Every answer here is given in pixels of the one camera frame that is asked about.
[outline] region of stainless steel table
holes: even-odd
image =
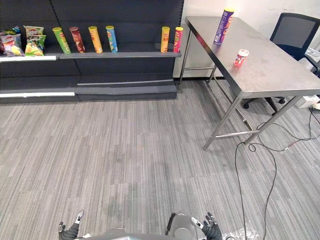
[[[185,70],[212,69],[209,81],[215,79],[231,105],[209,137],[203,149],[208,149],[215,138],[251,134],[245,141],[248,144],[256,135],[262,133],[302,96],[320,93],[320,80],[290,55],[254,30],[240,18],[234,17],[222,44],[214,43],[220,16],[187,16],[186,24],[190,28],[185,54],[180,73],[181,83]],[[192,34],[195,35],[204,50],[214,62],[213,67],[185,68]],[[239,49],[250,51],[242,67],[235,67],[233,62]],[[229,83],[235,98],[223,90],[215,77],[218,68]],[[272,116],[259,130],[253,129],[237,109],[242,99],[265,97],[294,96],[284,107]],[[232,132],[218,135],[233,110],[242,116],[248,131]]]

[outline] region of purple pringles can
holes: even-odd
[[[222,44],[222,42],[224,41],[234,12],[235,10],[233,8],[226,7],[224,9],[219,26],[218,26],[218,30],[216,31],[216,34],[214,37],[215,44]]]

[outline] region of power cord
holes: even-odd
[[[277,162],[276,162],[276,158],[273,155],[273,153],[271,151],[274,152],[283,152],[286,151],[288,148],[292,147],[294,144],[300,142],[300,141],[309,141],[309,140],[314,140],[320,137],[320,134],[316,137],[312,137],[311,135],[311,117],[313,116],[314,119],[318,122],[318,124],[320,125],[320,120],[316,118],[316,116],[313,113],[313,108],[309,108],[310,111],[310,115],[309,115],[309,123],[308,123],[308,127],[309,127],[309,137],[306,138],[299,138],[295,135],[293,135],[288,129],[286,129],[284,126],[278,124],[278,123],[273,123],[276,126],[281,127],[282,129],[284,129],[290,136],[292,136],[294,139],[296,139],[296,141],[292,142],[291,144],[289,144],[289,146],[287,146],[284,149],[273,149],[267,145],[264,144],[264,142],[261,140],[261,137],[258,135],[258,139],[260,141],[260,143],[258,142],[253,142],[253,143],[249,143],[248,145],[248,149],[250,152],[255,152],[257,150],[255,145],[261,146],[263,148],[265,148],[271,155],[272,160],[274,162],[274,177],[273,177],[273,181],[272,181],[272,186],[271,189],[269,191],[268,197],[266,199],[266,203],[265,203],[265,208],[264,208],[264,234],[263,234],[263,240],[265,240],[266,234],[267,234],[267,207],[268,207],[268,203],[269,203],[269,199],[271,196],[271,193],[274,189],[274,185],[275,185],[275,181],[276,181],[276,176],[277,176]],[[260,129],[260,127],[265,124],[266,122],[262,122],[261,124],[259,124],[259,126],[256,128],[257,130]],[[241,183],[240,183],[240,178],[239,178],[239,172],[238,172],[238,166],[237,166],[237,152],[238,152],[238,148],[240,145],[245,144],[245,142],[240,142],[235,149],[235,154],[234,154],[234,165],[235,165],[235,171],[236,171],[236,177],[238,180],[238,185],[239,185],[239,192],[240,192],[240,198],[241,198],[241,208],[242,208],[242,218],[243,218],[243,226],[244,226],[244,237],[245,240],[247,240],[247,229],[246,229],[246,218],[245,218],[245,209],[244,209],[244,201],[243,201],[243,197],[242,197],[242,188],[241,188]]]

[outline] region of small red container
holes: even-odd
[[[238,52],[238,55],[236,56],[233,65],[236,67],[241,67],[242,64],[244,63],[246,57],[249,56],[249,51],[246,49],[240,49]]]
[[[79,53],[84,53],[86,52],[84,42],[82,41],[79,28],[76,26],[72,26],[69,28],[71,35],[73,37],[73,41],[75,43],[76,49],[78,50]]]

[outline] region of white box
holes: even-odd
[[[317,97],[317,95],[313,95],[313,96],[303,96],[302,98],[300,98],[295,105],[299,108],[299,109],[303,109],[303,108],[311,108],[313,104],[316,104],[320,101],[320,98]]]

